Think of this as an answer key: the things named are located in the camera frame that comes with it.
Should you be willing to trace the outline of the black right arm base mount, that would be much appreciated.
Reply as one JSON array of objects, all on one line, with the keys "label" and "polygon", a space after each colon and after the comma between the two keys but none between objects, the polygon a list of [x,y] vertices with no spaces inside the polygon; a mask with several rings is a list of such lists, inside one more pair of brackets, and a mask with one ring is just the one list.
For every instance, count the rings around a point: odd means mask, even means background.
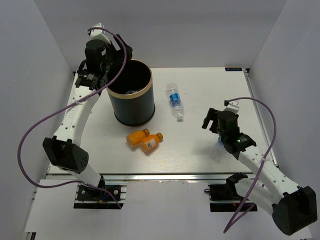
[{"label": "black right arm base mount", "polygon": [[246,174],[237,172],[228,177],[224,184],[208,185],[204,193],[209,195],[210,211],[212,213],[234,213],[243,200],[242,195],[237,194],[235,184],[247,178]]}]

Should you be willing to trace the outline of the orange juice bottle with label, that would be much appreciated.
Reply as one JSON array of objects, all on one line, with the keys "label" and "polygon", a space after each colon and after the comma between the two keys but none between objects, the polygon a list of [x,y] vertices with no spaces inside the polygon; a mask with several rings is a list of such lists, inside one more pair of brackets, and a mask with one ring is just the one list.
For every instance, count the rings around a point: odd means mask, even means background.
[{"label": "orange juice bottle with label", "polygon": [[154,149],[155,147],[158,146],[158,144],[163,140],[163,135],[158,132],[156,134],[151,134],[147,137],[145,137],[141,142],[140,142],[140,149],[143,152],[148,152],[152,149]]}]

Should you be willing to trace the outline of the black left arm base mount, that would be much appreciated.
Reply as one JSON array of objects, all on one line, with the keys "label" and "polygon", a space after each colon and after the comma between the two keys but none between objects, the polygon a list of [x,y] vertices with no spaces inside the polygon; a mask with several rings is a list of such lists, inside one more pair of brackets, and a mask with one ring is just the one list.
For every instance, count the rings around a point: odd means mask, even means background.
[{"label": "black left arm base mount", "polygon": [[[113,195],[121,207],[124,205],[127,193],[126,185],[107,183],[105,189]],[[114,201],[111,195],[105,191],[90,189],[79,184],[76,189],[73,208],[88,210],[120,210],[116,201]]]}]

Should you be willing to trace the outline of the clear bottle blue label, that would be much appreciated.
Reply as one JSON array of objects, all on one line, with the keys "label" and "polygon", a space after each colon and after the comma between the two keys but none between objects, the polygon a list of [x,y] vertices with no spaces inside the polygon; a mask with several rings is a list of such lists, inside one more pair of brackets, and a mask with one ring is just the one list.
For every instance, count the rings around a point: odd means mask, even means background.
[{"label": "clear bottle blue label", "polygon": [[225,150],[221,138],[218,137],[216,143],[213,145],[209,152],[209,156],[216,164],[219,164],[226,154],[227,151]]}]

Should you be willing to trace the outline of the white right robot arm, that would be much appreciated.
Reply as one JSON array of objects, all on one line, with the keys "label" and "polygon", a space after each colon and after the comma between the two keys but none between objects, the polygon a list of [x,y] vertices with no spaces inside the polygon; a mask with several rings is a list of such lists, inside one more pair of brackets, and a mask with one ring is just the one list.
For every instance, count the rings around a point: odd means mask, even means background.
[{"label": "white right robot arm", "polygon": [[310,186],[301,187],[285,176],[270,160],[263,158],[256,142],[242,133],[238,114],[226,108],[210,108],[202,128],[218,134],[226,152],[247,166],[265,187],[237,172],[226,179],[220,196],[233,200],[242,197],[265,210],[278,229],[287,236],[313,224],[318,219],[317,197]]}]

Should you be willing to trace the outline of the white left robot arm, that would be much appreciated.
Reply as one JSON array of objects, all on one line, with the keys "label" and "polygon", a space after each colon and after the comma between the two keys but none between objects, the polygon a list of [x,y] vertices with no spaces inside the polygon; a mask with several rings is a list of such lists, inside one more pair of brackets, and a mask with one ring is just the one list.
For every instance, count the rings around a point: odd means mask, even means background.
[{"label": "white left robot arm", "polygon": [[85,125],[103,89],[117,79],[132,58],[132,48],[119,35],[119,50],[109,40],[92,39],[85,46],[85,60],[76,70],[74,88],[64,110],[63,120],[42,146],[50,163],[89,185],[88,193],[99,200],[105,196],[103,177],[89,164],[89,153],[81,148]]}]

